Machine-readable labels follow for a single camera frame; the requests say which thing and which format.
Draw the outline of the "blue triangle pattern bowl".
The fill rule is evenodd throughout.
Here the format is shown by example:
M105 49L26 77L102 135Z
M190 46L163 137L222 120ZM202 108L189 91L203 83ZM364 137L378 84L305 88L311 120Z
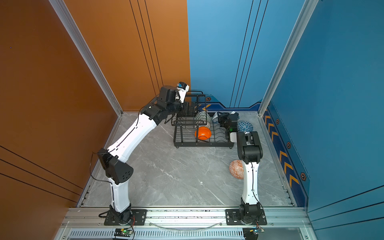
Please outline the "blue triangle pattern bowl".
M253 125L247 121L239 121L238 122L238 131L244 133L250 133L254 130Z

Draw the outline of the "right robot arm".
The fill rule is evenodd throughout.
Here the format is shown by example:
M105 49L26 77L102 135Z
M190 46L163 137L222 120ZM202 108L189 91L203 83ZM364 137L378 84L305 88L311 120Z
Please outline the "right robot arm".
M263 148L258 132L247 121L239 121L239 113L217 113L220 126L227 130L230 141L237 144L243 168L243 194L239 206L240 220L245 225L258 225L265 216L258 194L258 170Z

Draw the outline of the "blue floral bowl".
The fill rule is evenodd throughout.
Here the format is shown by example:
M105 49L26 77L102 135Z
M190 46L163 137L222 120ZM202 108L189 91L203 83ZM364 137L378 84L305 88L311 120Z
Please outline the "blue floral bowl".
M217 124L219 122L219 112L214 113L214 115L212 116L212 122L214 124Z

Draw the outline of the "green patterned bowl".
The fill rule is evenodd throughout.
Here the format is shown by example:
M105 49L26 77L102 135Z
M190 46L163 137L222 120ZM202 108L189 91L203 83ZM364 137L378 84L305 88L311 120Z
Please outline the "green patterned bowl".
M210 115L206 111L198 112L195 116L195 121L209 122L211 119Z

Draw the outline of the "orange bowl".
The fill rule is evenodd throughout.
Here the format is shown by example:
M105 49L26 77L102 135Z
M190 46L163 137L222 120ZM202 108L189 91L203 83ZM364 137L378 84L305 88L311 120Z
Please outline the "orange bowl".
M201 140L201 141L205 141L205 140L208 140L210 139L212 136L212 132L211 130L208 128L208 127L199 127L196 131L195 131L195 137L198 138L198 140Z

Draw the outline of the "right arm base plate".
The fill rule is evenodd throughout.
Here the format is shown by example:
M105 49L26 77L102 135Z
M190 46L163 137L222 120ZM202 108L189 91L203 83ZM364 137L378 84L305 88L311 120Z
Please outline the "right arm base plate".
M267 217L263 210L256 213L240 213L239 209L227 209L226 223L228 226L266 226Z

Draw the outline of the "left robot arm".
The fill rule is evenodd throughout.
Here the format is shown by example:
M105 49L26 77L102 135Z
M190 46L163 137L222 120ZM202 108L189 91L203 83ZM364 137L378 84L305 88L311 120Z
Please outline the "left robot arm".
M184 110L189 88L184 82L178 83L176 87L161 87L159 95L139 111L137 119L129 129L110 147L97 152L111 185L110 212L120 221L128 222L132 217L128 188L134 169L128 164L130 155L145 136L163 120Z

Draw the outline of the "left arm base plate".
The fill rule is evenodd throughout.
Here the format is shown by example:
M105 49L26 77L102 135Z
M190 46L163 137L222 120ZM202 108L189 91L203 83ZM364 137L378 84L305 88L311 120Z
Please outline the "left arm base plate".
M147 217L146 209L133 209L125 211L122 215L114 210L106 213L105 226L143 226Z

